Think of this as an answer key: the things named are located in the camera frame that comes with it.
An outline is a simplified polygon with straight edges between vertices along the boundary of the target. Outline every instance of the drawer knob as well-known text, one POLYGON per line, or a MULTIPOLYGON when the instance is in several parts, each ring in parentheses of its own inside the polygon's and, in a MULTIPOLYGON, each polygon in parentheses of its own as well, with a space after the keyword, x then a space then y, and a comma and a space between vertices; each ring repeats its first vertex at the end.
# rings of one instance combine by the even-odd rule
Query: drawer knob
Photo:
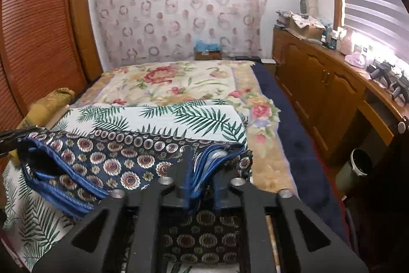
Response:
POLYGON ((406 124, 405 124, 404 122, 399 122, 399 124, 397 125, 397 131, 398 131, 400 134, 405 133, 405 131, 406 131, 406 124))

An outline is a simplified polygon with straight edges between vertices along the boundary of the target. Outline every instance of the window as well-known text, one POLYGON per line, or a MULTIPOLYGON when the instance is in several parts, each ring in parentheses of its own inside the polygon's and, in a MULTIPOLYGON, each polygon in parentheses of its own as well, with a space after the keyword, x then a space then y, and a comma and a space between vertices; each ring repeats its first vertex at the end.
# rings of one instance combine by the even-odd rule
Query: window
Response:
POLYGON ((343 0, 342 24, 409 62, 409 14, 401 0, 343 0))

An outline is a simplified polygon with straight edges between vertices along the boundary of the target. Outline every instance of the trash bin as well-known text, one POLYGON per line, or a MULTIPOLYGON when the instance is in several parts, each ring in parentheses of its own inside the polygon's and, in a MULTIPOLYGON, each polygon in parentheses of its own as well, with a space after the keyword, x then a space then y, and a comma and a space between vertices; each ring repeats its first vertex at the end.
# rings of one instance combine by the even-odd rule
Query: trash bin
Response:
POLYGON ((335 178, 337 188, 348 193, 362 177, 368 175, 372 169, 372 161, 369 155, 362 149, 354 149, 348 160, 335 178))

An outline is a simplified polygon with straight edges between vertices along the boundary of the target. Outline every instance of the metal bolt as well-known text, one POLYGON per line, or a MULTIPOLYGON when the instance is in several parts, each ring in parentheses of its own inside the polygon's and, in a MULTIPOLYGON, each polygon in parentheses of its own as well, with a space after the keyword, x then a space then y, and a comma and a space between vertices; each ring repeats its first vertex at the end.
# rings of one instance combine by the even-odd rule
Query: metal bolt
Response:
POLYGON ((242 186, 246 183, 246 180, 244 178, 241 177, 236 177, 236 178, 232 178, 230 180, 231 185, 234 185, 236 187, 242 186))
POLYGON ((399 122, 399 124, 397 125, 397 131, 398 131, 400 134, 405 133, 405 131, 406 131, 406 124, 405 124, 404 122, 399 122))
POLYGON ((121 189, 113 189, 109 195, 112 198, 121 199, 125 197, 125 191, 121 189))
POLYGON ((291 198, 292 197, 292 191, 290 189, 282 189, 279 191, 279 196, 281 198, 291 198))
POLYGON ((173 183, 173 178, 171 177, 161 177, 159 178, 159 183, 163 185, 170 185, 173 183))

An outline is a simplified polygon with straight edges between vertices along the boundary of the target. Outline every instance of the wooden dresser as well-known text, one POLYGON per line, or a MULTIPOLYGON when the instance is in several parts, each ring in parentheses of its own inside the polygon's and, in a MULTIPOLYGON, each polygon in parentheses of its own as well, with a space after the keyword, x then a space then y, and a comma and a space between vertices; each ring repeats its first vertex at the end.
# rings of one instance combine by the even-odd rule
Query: wooden dresser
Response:
POLYGON ((369 131, 386 146, 409 107, 371 81, 364 69, 350 66, 337 51, 300 41, 274 30, 275 78, 288 95, 327 164, 343 164, 369 131))

